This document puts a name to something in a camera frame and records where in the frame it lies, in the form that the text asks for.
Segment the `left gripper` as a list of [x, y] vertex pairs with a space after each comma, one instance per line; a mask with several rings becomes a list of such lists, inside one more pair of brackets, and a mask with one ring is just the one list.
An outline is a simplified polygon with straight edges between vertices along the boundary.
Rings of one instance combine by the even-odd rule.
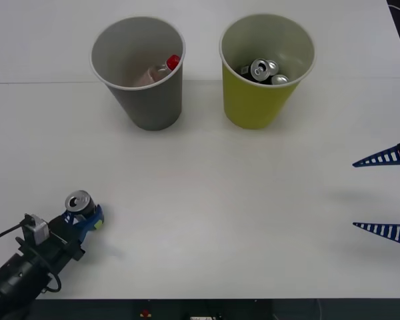
[[77, 215], [65, 210], [46, 222], [35, 216], [27, 215], [26, 224], [21, 228], [23, 238], [17, 239], [22, 254], [34, 259], [42, 257], [51, 267], [64, 267], [70, 260], [79, 261], [85, 254], [81, 248], [86, 235], [98, 230], [104, 224], [104, 214], [100, 205], [85, 215]]

